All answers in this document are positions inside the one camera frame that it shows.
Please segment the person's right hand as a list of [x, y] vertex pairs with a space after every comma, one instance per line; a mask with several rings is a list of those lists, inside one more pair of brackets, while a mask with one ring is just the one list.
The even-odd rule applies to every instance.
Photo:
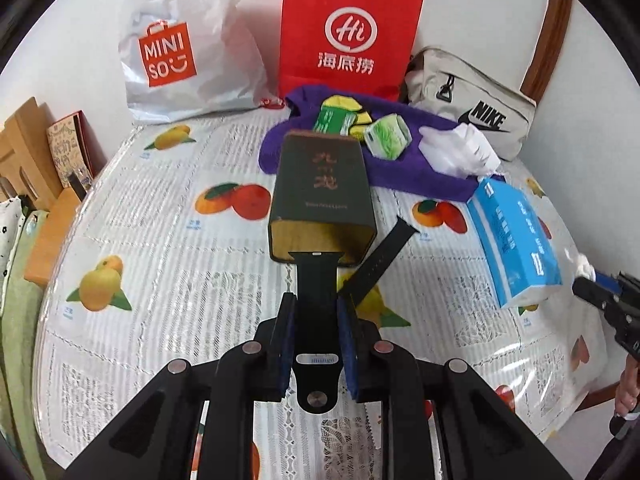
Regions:
[[615, 414], [626, 416], [632, 412], [639, 397], [639, 362], [632, 356], [626, 357], [626, 364], [623, 373], [620, 374], [620, 382], [615, 391], [614, 406]]

